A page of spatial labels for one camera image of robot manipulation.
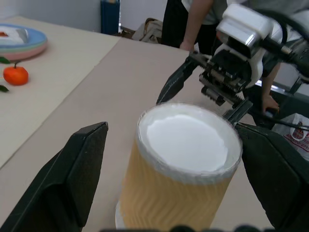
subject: person's arm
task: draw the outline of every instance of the person's arm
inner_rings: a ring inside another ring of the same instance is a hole
[[[213,0],[193,0],[189,15],[185,35],[180,48],[187,51],[194,50],[194,44],[197,39],[197,34],[203,23],[204,18],[210,11]]]
[[[262,79],[262,110],[264,113],[268,108],[279,110],[278,104],[270,95],[271,86],[278,74],[279,68],[280,64],[277,64],[270,74]]]

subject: blue plate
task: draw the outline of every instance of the blue plate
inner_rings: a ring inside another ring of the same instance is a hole
[[[38,30],[35,30],[35,29],[26,28],[23,26],[18,26],[18,25],[13,25],[13,24],[4,24],[4,23],[0,23],[0,26],[12,27],[12,28],[23,28],[28,31],[28,43],[18,44],[18,45],[0,45],[0,49],[1,48],[23,48],[23,47],[35,46],[47,40],[47,37],[44,33]]]

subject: stacked plates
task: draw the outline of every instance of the stacked plates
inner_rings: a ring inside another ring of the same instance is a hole
[[[22,60],[41,53],[47,47],[47,38],[40,31],[12,24],[0,24],[0,26],[24,28],[28,31],[28,43],[0,45],[0,57],[8,60]]]

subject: orange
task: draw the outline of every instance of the orange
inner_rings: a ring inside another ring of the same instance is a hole
[[[11,85],[21,86],[28,82],[29,74],[23,67],[8,67],[3,71],[3,78]]]

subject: wall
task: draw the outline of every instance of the wall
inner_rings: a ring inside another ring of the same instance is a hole
[[[136,30],[147,18],[163,21],[167,0],[121,0],[121,24]]]
[[[17,0],[0,0],[0,19],[5,19],[17,14]]]
[[[18,1],[20,14],[27,18],[84,30],[100,31],[100,0]]]

